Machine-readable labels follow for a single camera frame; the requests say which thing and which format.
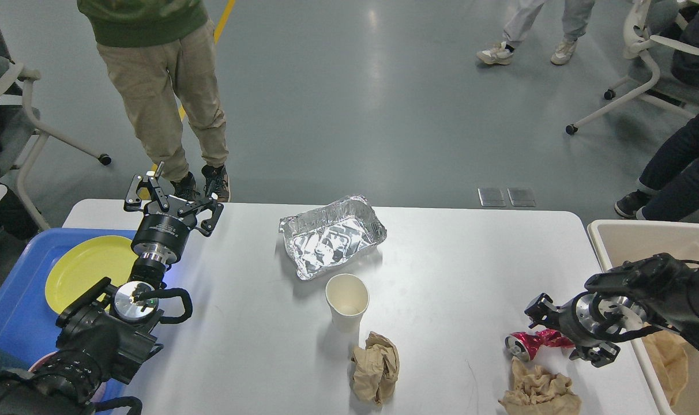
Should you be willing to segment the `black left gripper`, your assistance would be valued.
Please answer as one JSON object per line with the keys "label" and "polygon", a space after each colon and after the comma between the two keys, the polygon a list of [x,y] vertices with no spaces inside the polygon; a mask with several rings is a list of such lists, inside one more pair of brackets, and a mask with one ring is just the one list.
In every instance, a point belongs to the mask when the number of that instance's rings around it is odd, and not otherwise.
{"label": "black left gripper", "polygon": [[[143,190],[150,202],[159,205],[160,210],[167,212],[170,209],[168,196],[158,184],[163,166],[164,162],[159,162],[153,170],[133,176],[123,199],[123,210],[144,212],[144,199],[140,194]],[[131,250],[137,255],[136,265],[171,266],[179,262],[190,232],[199,231],[205,237],[210,237],[217,228],[222,212],[223,203],[215,197],[199,194],[180,206],[180,216],[145,211],[131,241]]]}

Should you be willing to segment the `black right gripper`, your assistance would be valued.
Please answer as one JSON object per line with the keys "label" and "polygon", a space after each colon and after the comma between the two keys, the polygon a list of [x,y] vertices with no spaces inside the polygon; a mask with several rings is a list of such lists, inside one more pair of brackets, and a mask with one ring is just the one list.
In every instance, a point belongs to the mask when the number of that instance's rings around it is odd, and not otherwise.
{"label": "black right gripper", "polygon": [[527,305],[529,329],[543,326],[560,331],[576,346],[569,360],[589,361],[595,368],[613,363],[629,342],[630,299],[624,295],[580,293],[564,305],[556,305],[541,293]]}

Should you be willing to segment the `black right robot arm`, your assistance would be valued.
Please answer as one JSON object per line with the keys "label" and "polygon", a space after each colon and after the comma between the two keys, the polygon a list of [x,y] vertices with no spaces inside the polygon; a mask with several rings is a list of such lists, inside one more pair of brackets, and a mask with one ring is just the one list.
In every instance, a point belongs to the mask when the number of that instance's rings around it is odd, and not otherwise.
{"label": "black right robot arm", "polygon": [[587,279],[564,305],[545,293],[524,313],[531,327],[555,329],[574,344],[572,360],[608,365],[619,344],[658,331],[682,337],[699,352],[699,262],[658,253]]}

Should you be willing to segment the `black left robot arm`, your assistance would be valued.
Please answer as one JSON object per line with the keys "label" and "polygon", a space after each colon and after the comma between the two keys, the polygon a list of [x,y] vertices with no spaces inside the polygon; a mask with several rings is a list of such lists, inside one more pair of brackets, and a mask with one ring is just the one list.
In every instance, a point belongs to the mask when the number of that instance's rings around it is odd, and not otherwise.
{"label": "black left robot arm", "polygon": [[191,318],[186,289],[167,287],[165,273],[179,262],[191,231],[208,237],[223,211],[217,194],[192,200],[165,194],[159,171],[134,176],[125,211],[143,218],[131,242],[136,260],[124,284],[104,277],[59,314],[57,351],[34,371],[0,371],[0,414],[94,414],[143,405],[132,396],[95,402],[109,380],[128,384],[162,344],[152,334],[158,324]]}

